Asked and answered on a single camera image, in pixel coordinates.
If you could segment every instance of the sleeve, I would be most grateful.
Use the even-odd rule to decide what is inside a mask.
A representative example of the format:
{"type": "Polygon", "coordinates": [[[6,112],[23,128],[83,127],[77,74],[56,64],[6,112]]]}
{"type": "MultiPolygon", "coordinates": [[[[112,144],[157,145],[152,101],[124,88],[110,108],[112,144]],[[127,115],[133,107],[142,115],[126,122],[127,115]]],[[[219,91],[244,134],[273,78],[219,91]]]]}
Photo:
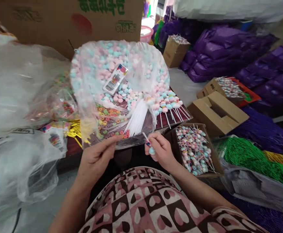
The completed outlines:
{"type": "Polygon", "coordinates": [[[248,232],[268,232],[261,226],[255,224],[245,215],[236,210],[218,207],[215,208],[211,215],[221,224],[227,231],[244,230],[248,232]]]}

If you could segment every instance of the open cardboard box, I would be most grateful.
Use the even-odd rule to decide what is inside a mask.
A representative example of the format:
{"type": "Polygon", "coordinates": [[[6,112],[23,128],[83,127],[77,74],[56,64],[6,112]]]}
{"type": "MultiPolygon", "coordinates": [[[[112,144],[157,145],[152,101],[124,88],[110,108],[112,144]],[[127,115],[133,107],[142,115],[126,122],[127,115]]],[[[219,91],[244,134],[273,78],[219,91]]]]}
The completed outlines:
{"type": "Polygon", "coordinates": [[[197,98],[201,99],[204,98],[210,94],[212,94],[213,92],[219,92],[221,95],[223,95],[224,97],[226,97],[228,100],[230,100],[232,103],[234,103],[235,105],[239,104],[240,102],[242,102],[243,100],[245,100],[245,95],[243,97],[228,97],[225,93],[225,91],[221,88],[221,86],[218,84],[218,82],[216,81],[216,78],[213,78],[211,81],[209,81],[204,87],[203,89],[197,94],[197,98]]]}
{"type": "MultiPolygon", "coordinates": [[[[201,129],[203,132],[205,132],[206,136],[205,139],[208,141],[208,143],[206,143],[205,145],[211,149],[211,158],[213,160],[213,165],[215,168],[215,172],[217,172],[218,174],[214,173],[214,172],[207,172],[204,173],[202,175],[197,176],[198,178],[210,178],[210,177],[218,177],[218,176],[222,176],[224,174],[224,171],[221,167],[220,161],[218,159],[218,155],[217,152],[215,151],[215,149],[213,148],[213,145],[210,141],[210,138],[206,132],[205,129],[205,125],[201,124],[201,123],[182,123],[180,124],[180,126],[195,126],[198,127],[199,129],[201,129]]],[[[173,129],[172,131],[170,131],[169,133],[167,133],[165,135],[165,138],[171,143],[171,147],[172,147],[172,151],[173,154],[177,160],[177,162],[179,162],[181,165],[183,164],[183,159],[182,159],[182,154],[181,154],[181,150],[178,144],[178,139],[177,139],[177,135],[176,135],[176,129],[173,129]]]]}
{"type": "Polygon", "coordinates": [[[249,118],[217,91],[195,100],[187,109],[195,121],[206,125],[211,138],[226,135],[249,118]]]}

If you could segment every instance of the gold tinsel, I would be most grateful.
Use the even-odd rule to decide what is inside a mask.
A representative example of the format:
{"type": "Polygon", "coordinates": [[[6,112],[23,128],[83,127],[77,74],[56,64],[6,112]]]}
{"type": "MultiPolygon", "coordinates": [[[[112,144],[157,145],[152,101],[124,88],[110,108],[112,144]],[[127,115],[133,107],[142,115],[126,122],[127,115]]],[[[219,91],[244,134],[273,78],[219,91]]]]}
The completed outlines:
{"type": "Polygon", "coordinates": [[[283,165],[283,155],[264,150],[263,153],[269,161],[277,162],[283,165]]]}

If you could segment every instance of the green tinsel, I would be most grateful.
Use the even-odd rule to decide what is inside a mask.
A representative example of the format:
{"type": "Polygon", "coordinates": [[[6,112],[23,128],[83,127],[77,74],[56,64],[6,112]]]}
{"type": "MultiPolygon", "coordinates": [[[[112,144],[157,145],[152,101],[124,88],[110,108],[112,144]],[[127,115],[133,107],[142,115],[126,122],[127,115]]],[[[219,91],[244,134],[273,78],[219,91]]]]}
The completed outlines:
{"type": "Polygon", "coordinates": [[[224,159],[231,164],[248,168],[283,184],[283,165],[268,161],[264,153],[244,138],[227,138],[224,159]]]}

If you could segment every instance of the woman's arm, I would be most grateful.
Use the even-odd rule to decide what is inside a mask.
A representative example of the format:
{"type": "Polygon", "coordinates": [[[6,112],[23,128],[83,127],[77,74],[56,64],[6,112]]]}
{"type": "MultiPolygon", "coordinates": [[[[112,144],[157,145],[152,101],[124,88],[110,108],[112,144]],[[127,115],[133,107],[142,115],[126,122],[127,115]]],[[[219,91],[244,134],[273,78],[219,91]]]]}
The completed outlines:
{"type": "Polygon", "coordinates": [[[174,164],[174,168],[168,172],[175,178],[179,186],[187,195],[188,199],[209,213],[219,206],[239,211],[239,209],[228,202],[217,191],[200,181],[177,161],[176,164],[174,164]]]}
{"type": "MultiPolygon", "coordinates": [[[[175,178],[189,200],[198,204],[209,213],[219,206],[232,208],[242,213],[217,191],[200,181],[185,167],[178,163],[172,153],[171,144],[161,134],[153,133],[149,135],[149,140],[156,152],[158,162],[175,178]]],[[[146,145],[145,152],[149,155],[149,147],[146,145]]]]}
{"type": "Polygon", "coordinates": [[[85,223],[92,187],[82,188],[76,181],[68,191],[49,233],[78,232],[85,223]]]}
{"type": "Polygon", "coordinates": [[[113,158],[116,142],[121,139],[121,135],[114,136],[83,151],[76,180],[52,222],[49,233],[75,233],[82,228],[91,190],[106,170],[109,160],[113,158]]]}

